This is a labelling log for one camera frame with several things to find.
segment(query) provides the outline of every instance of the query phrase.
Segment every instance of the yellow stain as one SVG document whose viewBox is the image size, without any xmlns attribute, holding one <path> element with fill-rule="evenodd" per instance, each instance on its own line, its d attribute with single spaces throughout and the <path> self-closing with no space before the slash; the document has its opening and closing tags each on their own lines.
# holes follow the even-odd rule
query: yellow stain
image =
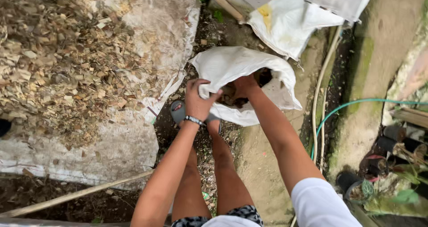
<svg viewBox="0 0 428 227">
<path fill-rule="evenodd" d="M 272 8 L 268 4 L 264 4 L 257 10 L 263 16 L 263 22 L 266 25 L 267 32 L 270 33 L 270 29 L 272 28 Z"/>
</svg>

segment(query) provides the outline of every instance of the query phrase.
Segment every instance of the patterned shorts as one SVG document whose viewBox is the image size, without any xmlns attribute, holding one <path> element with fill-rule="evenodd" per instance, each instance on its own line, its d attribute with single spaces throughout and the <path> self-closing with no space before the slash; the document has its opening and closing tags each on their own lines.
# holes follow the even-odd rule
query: patterned shorts
<svg viewBox="0 0 428 227">
<path fill-rule="evenodd" d="M 245 205 L 240 208 L 235 208 L 229 211 L 226 215 L 238 216 L 244 219 L 248 219 L 253 221 L 254 223 L 260 225 L 261 227 L 265 227 L 263 224 L 263 220 L 261 220 L 257 209 L 255 209 L 252 205 Z M 203 224 L 208 222 L 207 217 L 186 217 L 182 219 L 177 219 L 173 222 L 171 227 L 201 227 Z"/>
</svg>

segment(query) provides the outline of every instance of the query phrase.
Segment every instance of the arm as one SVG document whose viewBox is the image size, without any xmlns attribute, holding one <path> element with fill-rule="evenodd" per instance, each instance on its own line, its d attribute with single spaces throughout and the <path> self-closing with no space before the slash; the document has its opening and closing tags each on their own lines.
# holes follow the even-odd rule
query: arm
<svg viewBox="0 0 428 227">
<path fill-rule="evenodd" d="M 287 191 L 305 178 L 324 179 L 306 153 L 284 113 L 263 93 L 252 75 L 235 80 L 237 95 L 246 96 L 274 150 Z"/>
<path fill-rule="evenodd" d="M 219 91 L 207 100 L 200 98 L 198 87 L 206 83 L 209 81 L 195 79 L 189 81 L 186 88 L 186 115 L 202 121 L 207 118 L 211 105 L 221 94 Z M 131 220 L 132 227 L 163 226 L 199 129 L 199 124 L 191 121 L 184 121 L 180 126 L 177 137 L 158 164 L 136 203 Z"/>
</svg>

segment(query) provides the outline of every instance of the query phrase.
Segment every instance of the hand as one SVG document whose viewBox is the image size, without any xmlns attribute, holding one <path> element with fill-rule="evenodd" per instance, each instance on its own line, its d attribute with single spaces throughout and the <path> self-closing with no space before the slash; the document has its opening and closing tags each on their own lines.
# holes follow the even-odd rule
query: hand
<svg viewBox="0 0 428 227">
<path fill-rule="evenodd" d="M 193 79 L 187 82 L 186 87 L 186 115 L 205 121 L 210 113 L 212 104 L 221 96 L 222 90 L 213 93 L 210 98 L 204 100 L 199 97 L 198 88 L 200 84 L 208 84 L 205 79 Z"/>
<path fill-rule="evenodd" d="M 254 79 L 254 73 L 236 79 L 233 81 L 233 84 L 235 84 L 236 87 L 235 98 L 248 98 L 248 94 L 254 88 L 259 88 L 259 85 Z"/>
</svg>

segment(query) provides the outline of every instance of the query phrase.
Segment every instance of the knee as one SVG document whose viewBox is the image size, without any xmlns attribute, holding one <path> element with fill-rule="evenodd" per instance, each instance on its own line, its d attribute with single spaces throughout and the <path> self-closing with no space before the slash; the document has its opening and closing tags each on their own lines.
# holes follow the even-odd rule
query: knee
<svg viewBox="0 0 428 227">
<path fill-rule="evenodd" d="M 183 178 L 188 178 L 192 176 L 198 176 L 199 177 L 199 170 L 196 168 L 196 166 L 186 164 L 185 171 L 183 173 Z"/>
<path fill-rule="evenodd" d="M 229 158 L 221 158 L 214 163 L 214 166 L 218 170 L 231 170 L 235 171 L 235 166 L 233 165 L 233 161 Z"/>
</svg>

